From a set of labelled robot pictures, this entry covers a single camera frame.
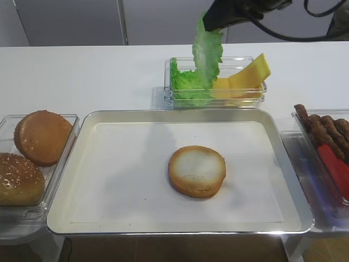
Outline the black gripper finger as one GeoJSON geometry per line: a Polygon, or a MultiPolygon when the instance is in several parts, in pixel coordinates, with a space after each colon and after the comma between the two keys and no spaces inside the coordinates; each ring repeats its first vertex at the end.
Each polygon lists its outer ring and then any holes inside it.
{"type": "Polygon", "coordinates": [[[207,32],[249,22],[247,11],[254,8],[254,1],[216,0],[203,16],[207,32]]]}

